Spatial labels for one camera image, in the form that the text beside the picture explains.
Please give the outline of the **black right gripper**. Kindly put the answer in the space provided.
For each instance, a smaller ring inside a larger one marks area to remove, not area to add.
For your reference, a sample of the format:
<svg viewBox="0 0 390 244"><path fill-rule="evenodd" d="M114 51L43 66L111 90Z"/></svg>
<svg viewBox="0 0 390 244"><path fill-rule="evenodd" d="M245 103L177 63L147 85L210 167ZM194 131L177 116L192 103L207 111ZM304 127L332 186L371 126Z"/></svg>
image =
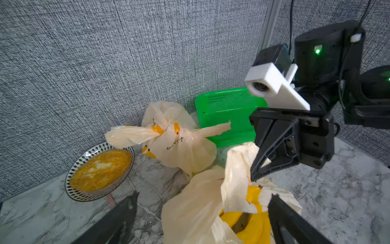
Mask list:
<svg viewBox="0 0 390 244"><path fill-rule="evenodd" d="M321 169L334 155L334 121L329 112L257 108L249 117L259 151L250 167L252 182L304 164Z"/></svg>

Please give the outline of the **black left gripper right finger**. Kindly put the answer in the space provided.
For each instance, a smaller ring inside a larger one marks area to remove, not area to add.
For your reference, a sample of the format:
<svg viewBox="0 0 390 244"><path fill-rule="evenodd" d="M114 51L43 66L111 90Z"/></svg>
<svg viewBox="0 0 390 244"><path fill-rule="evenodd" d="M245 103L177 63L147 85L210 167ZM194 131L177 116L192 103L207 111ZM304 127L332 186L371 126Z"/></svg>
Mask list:
<svg viewBox="0 0 390 244"><path fill-rule="evenodd" d="M268 212L275 243L329 244L330 241L288 206L279 195L272 195Z"/></svg>

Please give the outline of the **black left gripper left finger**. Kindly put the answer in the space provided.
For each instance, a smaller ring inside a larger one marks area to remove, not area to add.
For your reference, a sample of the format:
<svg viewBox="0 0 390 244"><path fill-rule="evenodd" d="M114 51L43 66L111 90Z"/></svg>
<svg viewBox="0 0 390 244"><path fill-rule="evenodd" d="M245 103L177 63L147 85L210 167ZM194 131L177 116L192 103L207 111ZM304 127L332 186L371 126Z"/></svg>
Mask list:
<svg viewBox="0 0 390 244"><path fill-rule="evenodd" d="M138 207L138 192L133 192L103 218L78 237L74 244L129 244Z"/></svg>

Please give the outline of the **yellow banana bunch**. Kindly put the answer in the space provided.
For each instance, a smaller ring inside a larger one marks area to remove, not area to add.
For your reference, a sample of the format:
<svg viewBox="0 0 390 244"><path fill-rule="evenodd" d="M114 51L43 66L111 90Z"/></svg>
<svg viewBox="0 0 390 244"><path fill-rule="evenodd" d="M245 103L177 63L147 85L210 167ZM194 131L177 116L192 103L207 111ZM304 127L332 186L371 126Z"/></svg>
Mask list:
<svg viewBox="0 0 390 244"><path fill-rule="evenodd" d="M222 210L219 214L220 218L233 228L243 217L244 229L236 233L237 237L244 244L270 244L271 243L271 224L269 214L263 211L263 207L259 203L259 195L262 187L248 187L246 201L252 203L257 213L242 213L242 212L227 212Z"/></svg>

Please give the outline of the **banana print plastic bag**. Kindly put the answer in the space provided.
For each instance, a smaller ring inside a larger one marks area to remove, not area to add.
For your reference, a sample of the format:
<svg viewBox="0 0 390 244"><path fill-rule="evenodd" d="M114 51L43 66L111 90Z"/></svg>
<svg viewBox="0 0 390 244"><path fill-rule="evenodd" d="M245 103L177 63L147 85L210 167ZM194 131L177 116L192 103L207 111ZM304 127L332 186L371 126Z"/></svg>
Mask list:
<svg viewBox="0 0 390 244"><path fill-rule="evenodd" d="M252 142L231 148L225 167L214 166L193 177L180 194L163 207L162 229L165 244L243 244L236 233L242 231L244 218L231 228L219 216L227 212L256 214L246 201L248 187L259 186L259 203L268 212L272 195L280 198L295 212L302 207L294 195L263 178L252 182L250 167L259 151Z"/></svg>
<svg viewBox="0 0 390 244"><path fill-rule="evenodd" d="M180 168L190 180L216 159L216 144L208 138L230 129L230 122L198 128L182 105L158 101L148 105L140 127L113 127L105 139L115 148L141 145L144 155L165 167Z"/></svg>

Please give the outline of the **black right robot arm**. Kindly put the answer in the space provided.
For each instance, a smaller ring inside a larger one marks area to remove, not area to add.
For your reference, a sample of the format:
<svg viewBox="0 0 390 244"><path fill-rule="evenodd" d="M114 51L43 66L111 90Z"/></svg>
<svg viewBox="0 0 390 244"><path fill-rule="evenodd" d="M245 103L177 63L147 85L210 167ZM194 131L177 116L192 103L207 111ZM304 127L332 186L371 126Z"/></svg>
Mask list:
<svg viewBox="0 0 390 244"><path fill-rule="evenodd" d="M250 167L257 181L299 164L321 169L334 155L340 127L332 108L342 106L344 122L390 127L390 68L360 72L365 30L356 20L316 28L286 46L262 50L245 85L267 102L249 117L259 152Z"/></svg>

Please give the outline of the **patterned bowl with yellow food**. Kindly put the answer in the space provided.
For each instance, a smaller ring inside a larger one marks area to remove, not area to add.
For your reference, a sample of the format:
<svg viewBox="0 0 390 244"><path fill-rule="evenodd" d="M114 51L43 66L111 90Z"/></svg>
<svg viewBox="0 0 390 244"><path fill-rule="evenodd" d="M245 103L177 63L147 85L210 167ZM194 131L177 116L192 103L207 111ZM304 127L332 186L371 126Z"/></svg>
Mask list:
<svg viewBox="0 0 390 244"><path fill-rule="evenodd" d="M70 168L65 179L68 196L79 202L100 199L129 175L135 161L132 147L116 149L104 142L87 150Z"/></svg>

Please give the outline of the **green plastic basket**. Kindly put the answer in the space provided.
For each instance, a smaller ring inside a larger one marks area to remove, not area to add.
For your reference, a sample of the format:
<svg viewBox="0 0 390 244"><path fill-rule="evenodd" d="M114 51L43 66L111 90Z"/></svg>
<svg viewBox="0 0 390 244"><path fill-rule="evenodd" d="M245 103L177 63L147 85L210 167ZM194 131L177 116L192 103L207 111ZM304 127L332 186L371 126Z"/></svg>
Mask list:
<svg viewBox="0 0 390 244"><path fill-rule="evenodd" d="M239 87L203 93L196 97L195 107L201 128L231 122L230 130L208 138L222 148L254 142L256 133L249 116L268 104L265 99L251 95L246 87Z"/></svg>

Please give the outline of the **pink handled fork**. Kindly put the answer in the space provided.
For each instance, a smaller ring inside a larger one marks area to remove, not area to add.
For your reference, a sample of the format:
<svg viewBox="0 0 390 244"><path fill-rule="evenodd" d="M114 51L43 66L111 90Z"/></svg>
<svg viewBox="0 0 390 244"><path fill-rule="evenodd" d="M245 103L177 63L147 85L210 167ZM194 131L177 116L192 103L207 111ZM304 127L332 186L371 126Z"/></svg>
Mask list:
<svg viewBox="0 0 390 244"><path fill-rule="evenodd" d="M116 202L115 202L115 200L114 200L114 198L112 197L111 194L106 195L106 200L107 200L110 208L115 208L116 207Z"/></svg>

